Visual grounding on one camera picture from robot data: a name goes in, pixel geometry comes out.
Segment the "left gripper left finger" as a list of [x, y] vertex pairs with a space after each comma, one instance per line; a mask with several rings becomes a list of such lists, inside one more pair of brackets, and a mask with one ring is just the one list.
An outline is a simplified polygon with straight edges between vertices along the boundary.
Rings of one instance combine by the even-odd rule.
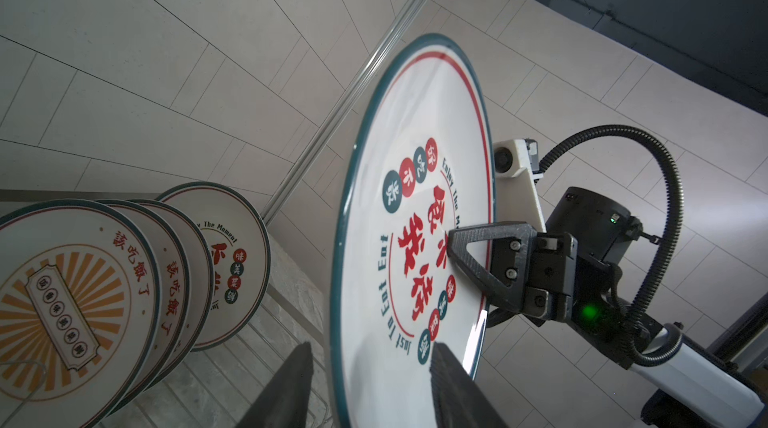
[[313, 373], [311, 344], [301, 343], [274, 373], [236, 427], [305, 427]]

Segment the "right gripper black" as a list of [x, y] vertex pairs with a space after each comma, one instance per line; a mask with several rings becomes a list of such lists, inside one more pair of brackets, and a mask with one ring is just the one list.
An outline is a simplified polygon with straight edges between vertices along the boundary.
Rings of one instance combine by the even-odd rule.
[[526, 222], [496, 222], [449, 232], [453, 264], [496, 306], [487, 325], [516, 315], [537, 326], [559, 318], [603, 355], [624, 368], [631, 357], [621, 344], [630, 303], [620, 297], [619, 262], [643, 234], [641, 221], [620, 203], [571, 186], [550, 215], [549, 232]]

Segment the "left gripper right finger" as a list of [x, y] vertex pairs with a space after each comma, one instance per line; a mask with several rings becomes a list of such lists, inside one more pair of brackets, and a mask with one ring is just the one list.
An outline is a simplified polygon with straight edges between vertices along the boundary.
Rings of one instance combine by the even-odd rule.
[[437, 427], [507, 426], [446, 344], [434, 345], [429, 372]]

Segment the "orange sunburst plate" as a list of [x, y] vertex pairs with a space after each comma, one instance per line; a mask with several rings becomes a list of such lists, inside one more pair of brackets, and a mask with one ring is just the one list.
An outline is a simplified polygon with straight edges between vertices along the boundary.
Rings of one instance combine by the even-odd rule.
[[62, 199], [1, 220], [1, 423], [92, 427], [125, 399], [159, 323], [146, 236], [105, 204]]
[[157, 381], [161, 371], [170, 365], [187, 313], [188, 266], [176, 232], [162, 216], [138, 202], [108, 199], [106, 204], [126, 215], [142, 231], [152, 248], [159, 275], [159, 320], [154, 342], [141, 372], [114, 408], [119, 411]]

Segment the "red text white plate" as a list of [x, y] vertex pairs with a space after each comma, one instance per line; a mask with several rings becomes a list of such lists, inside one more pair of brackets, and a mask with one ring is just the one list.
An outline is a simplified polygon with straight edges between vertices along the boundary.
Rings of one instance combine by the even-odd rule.
[[495, 218], [478, 77], [454, 40], [419, 36], [380, 78], [342, 190], [327, 342], [339, 426], [434, 426], [436, 344], [476, 373], [488, 302], [448, 236]]

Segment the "rearmost white plate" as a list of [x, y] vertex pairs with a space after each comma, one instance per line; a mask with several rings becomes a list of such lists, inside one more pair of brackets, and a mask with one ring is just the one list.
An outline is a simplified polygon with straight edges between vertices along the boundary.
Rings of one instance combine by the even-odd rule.
[[179, 209], [202, 232], [212, 262], [213, 294], [194, 349], [221, 345], [245, 327], [266, 294], [271, 246], [263, 219], [244, 195], [209, 181], [175, 186], [157, 200]]

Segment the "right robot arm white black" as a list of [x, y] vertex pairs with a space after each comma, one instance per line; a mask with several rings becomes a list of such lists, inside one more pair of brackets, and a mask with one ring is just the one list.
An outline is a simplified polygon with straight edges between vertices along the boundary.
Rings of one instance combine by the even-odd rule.
[[736, 372], [646, 310], [664, 270], [646, 272], [633, 301], [619, 296], [618, 265], [647, 234], [618, 202], [569, 188], [544, 220], [533, 184], [506, 183], [502, 220], [452, 230], [450, 260], [487, 298], [495, 325], [523, 315], [563, 323], [620, 367], [653, 383], [668, 401], [644, 411], [653, 422], [680, 417], [697, 426], [750, 427], [766, 403]]

